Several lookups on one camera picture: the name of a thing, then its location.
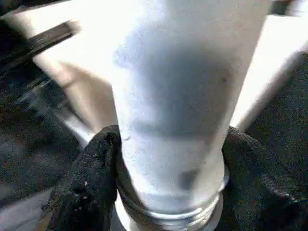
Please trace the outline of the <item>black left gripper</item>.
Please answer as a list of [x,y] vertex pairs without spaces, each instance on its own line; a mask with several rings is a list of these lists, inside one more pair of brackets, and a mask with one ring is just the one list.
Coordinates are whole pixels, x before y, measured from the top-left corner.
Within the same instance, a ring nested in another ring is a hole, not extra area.
[[79,26],[76,22],[63,22],[35,36],[23,38],[22,42],[0,53],[0,71],[3,73],[23,64],[78,32]]

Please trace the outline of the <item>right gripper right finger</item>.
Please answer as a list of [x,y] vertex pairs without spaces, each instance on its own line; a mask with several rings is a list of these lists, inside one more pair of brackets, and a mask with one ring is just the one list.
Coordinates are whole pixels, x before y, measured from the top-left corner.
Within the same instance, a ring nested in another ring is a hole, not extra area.
[[306,231],[308,194],[258,140],[229,127],[229,170],[218,231]]

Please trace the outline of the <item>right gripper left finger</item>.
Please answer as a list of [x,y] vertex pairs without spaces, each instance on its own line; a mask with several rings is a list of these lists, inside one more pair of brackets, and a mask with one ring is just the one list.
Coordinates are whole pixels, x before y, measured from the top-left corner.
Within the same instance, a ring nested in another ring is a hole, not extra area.
[[82,150],[42,207],[43,231],[108,231],[116,192],[117,125],[103,128]]

